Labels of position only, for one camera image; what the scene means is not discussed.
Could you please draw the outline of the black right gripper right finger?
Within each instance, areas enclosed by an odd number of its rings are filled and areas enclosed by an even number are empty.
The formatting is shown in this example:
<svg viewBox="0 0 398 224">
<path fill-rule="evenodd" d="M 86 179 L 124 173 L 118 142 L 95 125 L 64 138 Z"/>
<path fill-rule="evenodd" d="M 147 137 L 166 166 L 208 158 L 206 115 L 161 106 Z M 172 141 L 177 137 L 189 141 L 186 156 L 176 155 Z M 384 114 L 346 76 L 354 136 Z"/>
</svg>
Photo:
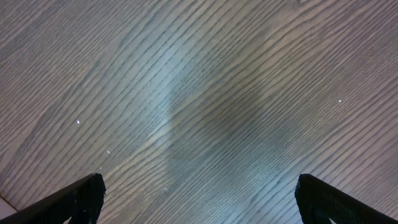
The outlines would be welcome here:
<svg viewBox="0 0 398 224">
<path fill-rule="evenodd" d="M 299 175 L 295 199 L 304 224 L 397 224 L 397 220 L 310 174 Z"/>
</svg>

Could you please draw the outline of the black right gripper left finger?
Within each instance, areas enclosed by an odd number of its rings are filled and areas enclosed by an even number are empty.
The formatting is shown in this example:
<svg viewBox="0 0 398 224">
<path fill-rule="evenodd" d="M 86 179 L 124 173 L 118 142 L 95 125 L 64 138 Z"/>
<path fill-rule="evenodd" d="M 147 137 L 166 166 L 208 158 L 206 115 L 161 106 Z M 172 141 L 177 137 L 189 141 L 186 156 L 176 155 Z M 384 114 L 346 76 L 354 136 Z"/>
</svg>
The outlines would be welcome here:
<svg viewBox="0 0 398 224">
<path fill-rule="evenodd" d="M 1 219 L 1 224 L 96 224 L 105 194 L 103 176 L 92 173 Z"/>
</svg>

